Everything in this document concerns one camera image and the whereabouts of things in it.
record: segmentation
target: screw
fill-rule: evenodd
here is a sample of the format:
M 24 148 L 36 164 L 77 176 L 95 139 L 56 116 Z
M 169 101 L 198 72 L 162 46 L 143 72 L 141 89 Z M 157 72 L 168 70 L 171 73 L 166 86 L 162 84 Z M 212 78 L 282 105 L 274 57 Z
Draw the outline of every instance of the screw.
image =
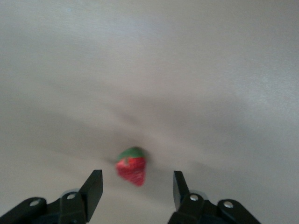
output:
M 40 202 L 40 199 L 34 200 L 34 201 L 32 201 L 32 202 L 29 204 L 29 206 L 30 206 L 30 207 L 36 206 L 36 205 L 39 204 L 39 202 Z
M 223 204 L 224 204 L 225 207 L 227 207 L 229 209 L 232 209 L 234 207 L 234 205 L 231 202 L 229 202 L 229 201 L 226 201 Z
M 76 193 L 69 194 L 66 199 L 71 200 L 76 196 Z
M 190 199 L 192 201 L 197 201 L 198 200 L 198 196 L 197 195 L 190 195 Z

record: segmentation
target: white surface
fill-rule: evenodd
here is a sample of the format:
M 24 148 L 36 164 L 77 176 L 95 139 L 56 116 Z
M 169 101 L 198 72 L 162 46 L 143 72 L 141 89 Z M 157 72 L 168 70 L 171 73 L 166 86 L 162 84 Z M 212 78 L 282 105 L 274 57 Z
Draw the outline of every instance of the white surface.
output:
M 298 1 L 0 2 L 0 214 L 103 169 L 90 223 L 167 223 L 172 172 L 298 223 Z M 112 161 L 139 145 L 136 188 Z

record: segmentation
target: strawberry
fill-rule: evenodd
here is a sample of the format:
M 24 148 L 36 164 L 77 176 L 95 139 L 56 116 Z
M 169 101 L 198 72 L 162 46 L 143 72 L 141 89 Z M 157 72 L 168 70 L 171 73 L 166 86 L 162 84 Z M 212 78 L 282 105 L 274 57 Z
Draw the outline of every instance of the strawberry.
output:
M 132 147 L 119 155 L 115 168 L 120 177 L 139 187 L 144 184 L 145 165 L 142 149 Z

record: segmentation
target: black bracket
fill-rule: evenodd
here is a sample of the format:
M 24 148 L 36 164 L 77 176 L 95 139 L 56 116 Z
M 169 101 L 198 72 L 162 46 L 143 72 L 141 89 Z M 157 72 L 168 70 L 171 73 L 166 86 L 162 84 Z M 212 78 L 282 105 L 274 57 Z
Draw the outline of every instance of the black bracket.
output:
M 177 211 L 168 224 L 261 224 L 235 200 L 221 200 L 216 206 L 190 193 L 181 171 L 174 171 L 173 198 Z
M 50 204 L 41 197 L 29 198 L 0 217 L 0 224 L 85 224 L 102 194 L 102 170 L 94 170 L 78 192 L 69 192 Z

